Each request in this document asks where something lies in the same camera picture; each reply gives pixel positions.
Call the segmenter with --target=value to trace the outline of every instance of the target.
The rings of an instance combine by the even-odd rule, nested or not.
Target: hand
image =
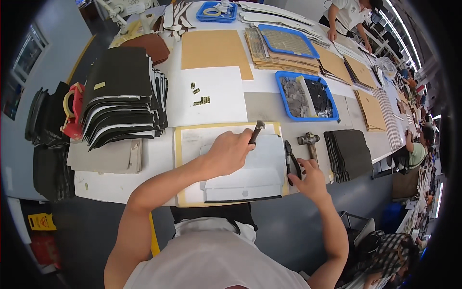
[[[366,47],[367,51],[369,51],[369,53],[372,53],[372,47],[371,47],[371,44],[369,42],[366,42],[365,47]]]
[[[316,206],[327,200],[331,200],[329,193],[327,193],[324,174],[319,169],[316,161],[304,159],[297,159],[297,161],[305,168],[302,172],[302,174],[306,175],[305,179],[302,181],[291,173],[287,175],[294,185],[296,185],[297,189],[310,198]]]
[[[337,39],[337,30],[334,28],[330,28],[329,31],[327,31],[327,37],[329,38],[330,41],[334,42],[334,40]]]
[[[220,134],[208,153],[199,157],[203,179],[226,176],[243,167],[247,154],[255,148],[249,144],[252,133],[251,129],[245,129],[238,135],[231,131]]]

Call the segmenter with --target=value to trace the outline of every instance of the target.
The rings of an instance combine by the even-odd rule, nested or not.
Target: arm
[[[369,289],[371,285],[377,284],[377,282],[382,278],[382,272],[369,274],[364,281],[364,289]]]
[[[251,135],[250,129],[238,135],[225,132],[217,137],[207,154],[152,177],[133,191],[104,269],[106,288],[123,288],[135,267],[149,259],[150,212],[196,182],[229,175],[243,167],[248,152],[255,148],[255,145],[249,145]]]
[[[364,32],[363,24],[358,23],[358,25],[356,25],[356,29],[358,29],[358,32],[361,34],[361,37],[364,39],[364,46],[370,53],[372,53],[372,47],[371,47],[371,44],[369,43],[369,40],[367,39],[366,32]]]
[[[345,226],[335,210],[332,198],[327,192],[324,175],[315,160],[297,159],[305,168],[305,180],[288,174],[301,193],[316,205],[322,220],[322,237],[327,253],[327,262],[311,275],[307,283],[312,289],[333,288],[343,271],[348,258],[348,236]]]
[[[406,150],[410,153],[414,152],[414,143],[412,142],[412,133],[409,130],[406,131]]]
[[[337,39],[337,30],[335,28],[335,19],[337,17],[337,13],[339,11],[339,8],[335,6],[334,4],[331,4],[329,7],[329,31],[327,32],[327,36],[329,37],[330,41],[334,41]]]

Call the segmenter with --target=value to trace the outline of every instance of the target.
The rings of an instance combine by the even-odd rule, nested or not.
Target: plastic bag
[[[380,57],[378,59],[379,64],[381,66],[381,69],[383,71],[383,74],[388,78],[388,79],[393,79],[398,72],[398,69],[396,69],[395,65],[393,62],[386,56]]]

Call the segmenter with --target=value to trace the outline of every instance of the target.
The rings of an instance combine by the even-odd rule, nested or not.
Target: white t-shirt
[[[227,230],[183,231],[156,257],[139,263],[124,289],[224,289],[237,285],[310,289],[298,273],[260,252],[245,236]]]
[[[346,34],[359,23],[363,23],[367,15],[369,15],[369,12],[372,11],[367,8],[364,8],[363,11],[361,11],[358,0],[332,0],[332,4],[337,6],[339,9],[335,28],[341,34]],[[324,12],[324,16],[329,19],[329,10]]]

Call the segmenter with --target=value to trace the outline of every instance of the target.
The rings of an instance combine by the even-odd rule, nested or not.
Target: black cap
[[[383,11],[383,0],[369,0],[369,3],[372,6],[372,10],[377,9]]]

